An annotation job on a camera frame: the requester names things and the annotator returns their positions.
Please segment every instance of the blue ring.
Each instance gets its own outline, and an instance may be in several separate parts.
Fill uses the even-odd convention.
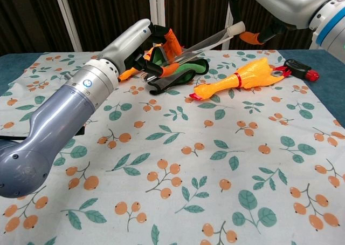
[[[345,17],[345,8],[340,10],[321,30],[319,36],[316,39],[317,45],[322,45],[323,40],[326,38],[329,32],[337,25],[337,23],[343,19],[343,17]]]

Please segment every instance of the curtain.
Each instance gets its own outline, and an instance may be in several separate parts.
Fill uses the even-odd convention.
[[[84,51],[101,51],[139,19],[150,18],[149,0],[68,0]]]
[[[165,23],[189,48],[224,29],[227,0],[165,0]]]
[[[260,32],[273,17],[255,0],[240,0],[239,7],[246,31],[249,32]],[[237,36],[230,41],[229,49],[309,49],[312,35],[310,29],[287,31],[275,36],[264,45],[250,45]]]
[[[0,55],[72,51],[57,0],[0,0]]]

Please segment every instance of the tablecloth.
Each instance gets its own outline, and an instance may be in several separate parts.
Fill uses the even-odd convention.
[[[0,97],[0,134],[96,53],[42,55]],[[344,129],[303,81],[188,94],[279,52],[208,51],[208,74],[151,96],[118,89],[58,154],[44,185],[0,198],[1,244],[341,244]]]

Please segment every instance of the green fabric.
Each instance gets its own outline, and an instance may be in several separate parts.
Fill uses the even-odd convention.
[[[205,65],[199,65],[199,64],[194,64],[194,63],[184,63],[178,69],[174,72],[174,74],[178,74],[181,71],[186,71],[186,70],[194,70],[196,74],[201,74],[205,71],[206,66]]]
[[[157,65],[161,65],[164,62],[164,56],[162,52],[158,52],[158,50],[155,51],[151,62]]]

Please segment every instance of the rubber chicken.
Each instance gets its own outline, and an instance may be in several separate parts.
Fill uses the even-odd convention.
[[[273,69],[268,65],[267,58],[255,60],[239,68],[233,75],[230,75],[219,82],[196,86],[194,88],[194,93],[189,96],[196,100],[208,99],[217,91],[233,87],[250,89],[256,86],[269,86],[289,75],[289,73],[283,73],[282,76],[275,77],[271,75],[272,71]]]

